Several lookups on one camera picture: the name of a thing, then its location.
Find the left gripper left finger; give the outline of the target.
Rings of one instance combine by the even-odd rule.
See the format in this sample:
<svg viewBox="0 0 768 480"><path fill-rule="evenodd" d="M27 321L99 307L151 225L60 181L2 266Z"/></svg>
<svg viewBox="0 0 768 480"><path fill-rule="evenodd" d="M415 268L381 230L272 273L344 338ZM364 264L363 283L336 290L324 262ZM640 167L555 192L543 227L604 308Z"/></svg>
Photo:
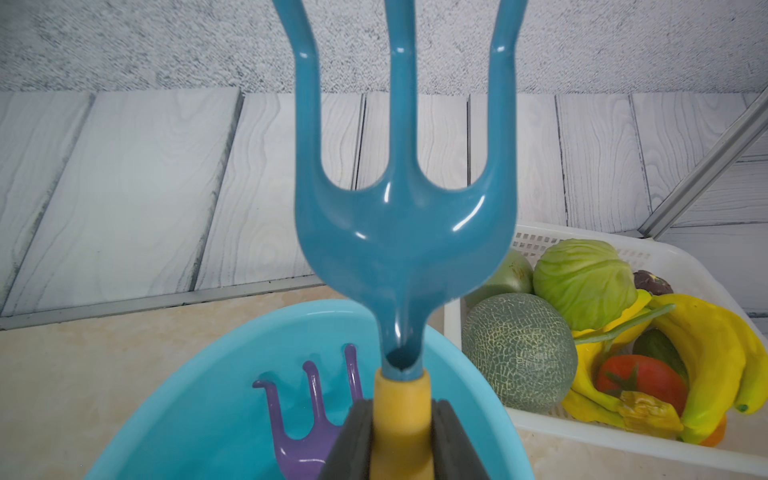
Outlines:
<svg viewBox="0 0 768 480"><path fill-rule="evenodd" d="M318 478L368 480L372 438L373 401L358 400L350 408Z"/></svg>

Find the purple rake pink handle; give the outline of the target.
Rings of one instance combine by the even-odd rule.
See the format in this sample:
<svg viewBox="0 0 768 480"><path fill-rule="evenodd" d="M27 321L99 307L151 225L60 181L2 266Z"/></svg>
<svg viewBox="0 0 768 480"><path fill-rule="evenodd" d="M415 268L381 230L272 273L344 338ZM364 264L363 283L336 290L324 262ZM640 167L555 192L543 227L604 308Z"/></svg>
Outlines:
<svg viewBox="0 0 768 480"><path fill-rule="evenodd" d="M365 400L362 395L356 347L348 344L344 354L353 405L358 400ZM307 361L303 364L303 370L309 381L313 425L307 436L301 439L293 439L285 431L276 385L268 380L257 380L253 383L255 388L262 388L266 392L275 458L280 472L287 479L319 479L326 458L342 428L342 425L337 426L327 418L316 365Z"/></svg>

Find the teal fork yellow handle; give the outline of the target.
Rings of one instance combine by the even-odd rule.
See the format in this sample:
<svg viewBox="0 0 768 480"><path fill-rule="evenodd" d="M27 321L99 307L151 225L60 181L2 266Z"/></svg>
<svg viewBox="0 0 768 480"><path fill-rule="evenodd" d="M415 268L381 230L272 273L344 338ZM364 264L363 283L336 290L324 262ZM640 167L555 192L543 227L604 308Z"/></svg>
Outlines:
<svg viewBox="0 0 768 480"><path fill-rule="evenodd" d="M391 52L389 162L372 186L347 191L321 158L319 55L304 5L276 11L295 59L296 191L299 243L317 276L375 316L378 378L401 385L396 402L427 376L429 316L485 283L505 258L515 230L515 45L526 5L500 3L490 48L486 166L462 190L429 181L417 157L415 7L385 5Z"/></svg>

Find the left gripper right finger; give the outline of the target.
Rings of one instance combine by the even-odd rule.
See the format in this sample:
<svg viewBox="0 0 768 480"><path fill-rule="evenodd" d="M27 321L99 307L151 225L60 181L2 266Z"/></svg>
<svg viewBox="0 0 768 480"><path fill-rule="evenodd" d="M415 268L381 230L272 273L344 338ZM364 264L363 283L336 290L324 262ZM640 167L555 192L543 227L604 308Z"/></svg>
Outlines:
<svg viewBox="0 0 768 480"><path fill-rule="evenodd" d="M488 473L447 400L432 401L431 446L437 480L488 480Z"/></svg>

